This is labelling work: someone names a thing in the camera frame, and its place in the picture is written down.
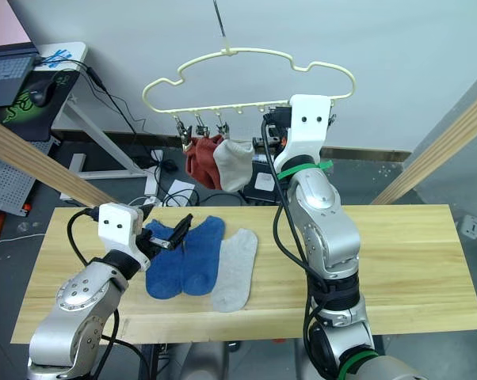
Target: pegboard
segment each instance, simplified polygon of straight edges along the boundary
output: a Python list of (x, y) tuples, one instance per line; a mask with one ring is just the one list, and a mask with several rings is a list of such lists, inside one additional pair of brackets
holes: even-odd
[[(31, 144), (42, 153), (48, 154), (52, 144), (56, 141), (54, 137), (51, 137), (46, 142), (31, 142)], [(23, 206), (34, 181), (34, 177), (0, 160), (0, 210), (26, 216), (27, 212)]]

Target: wooden plank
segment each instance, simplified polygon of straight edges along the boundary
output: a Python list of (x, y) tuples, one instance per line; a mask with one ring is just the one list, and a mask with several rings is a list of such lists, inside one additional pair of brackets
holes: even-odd
[(372, 204), (389, 204), (443, 165), (477, 136), (477, 101), (469, 107), (436, 141), (420, 154)]
[[(81, 269), (65, 234), (78, 209), (55, 209), (21, 307), (12, 342), (28, 343), (54, 303), (58, 287)], [(151, 298), (137, 274), (120, 302), (119, 338), (134, 344), (300, 337), (304, 273), (276, 247), (275, 207), (166, 207), (151, 218), (174, 226), (189, 212), (193, 226), (208, 215), (258, 236), (251, 293), (243, 310), (212, 311), (209, 295)], [(375, 334), (477, 329), (477, 298), (452, 216), (446, 205), (346, 206), (361, 233), (360, 281)], [(295, 252), (284, 218), (280, 236)], [(74, 236), (87, 259), (105, 252), (97, 224), (81, 218)]]
[(115, 201), (1, 124), (0, 159), (88, 207)]

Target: wooden table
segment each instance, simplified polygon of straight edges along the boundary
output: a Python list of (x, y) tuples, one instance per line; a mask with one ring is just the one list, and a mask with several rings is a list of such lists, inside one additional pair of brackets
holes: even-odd
[[(81, 269), (66, 237), (67, 220), (77, 210), (54, 211), (12, 343), (30, 341), (52, 308), (59, 286)], [(374, 334), (477, 329), (476, 294), (448, 206), (346, 206), (345, 210), (361, 233), (361, 290)], [(212, 311), (209, 295), (156, 300), (145, 291), (145, 275), (139, 273), (120, 302), (118, 337), (133, 344), (300, 337), (305, 275), (275, 246), (274, 211), (275, 207), (154, 209), (151, 218), (171, 226), (189, 212), (195, 217), (193, 226), (207, 215), (219, 216), (226, 223), (226, 238), (240, 227), (254, 230), (259, 244), (250, 299), (235, 313)], [(280, 236), (295, 252), (284, 220)], [(97, 224), (89, 218), (75, 223), (74, 237), (87, 258), (104, 256)]]

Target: wooden beam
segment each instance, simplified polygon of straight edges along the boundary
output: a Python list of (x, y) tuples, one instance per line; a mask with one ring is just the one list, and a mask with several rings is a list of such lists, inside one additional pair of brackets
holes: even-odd
[(389, 204), (443, 165), (477, 136), (477, 100), (441, 136), (420, 154), (372, 204)]
[(115, 202), (1, 124), (0, 159), (88, 207)]

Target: white sock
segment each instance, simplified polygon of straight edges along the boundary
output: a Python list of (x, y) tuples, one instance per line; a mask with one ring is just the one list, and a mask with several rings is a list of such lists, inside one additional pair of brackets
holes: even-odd
[(214, 150), (221, 188), (237, 192), (247, 185), (253, 175), (254, 148), (251, 142), (223, 140)]
[(211, 299), (215, 311), (229, 313), (242, 309), (249, 298), (258, 238), (241, 228), (221, 241), (219, 270)]

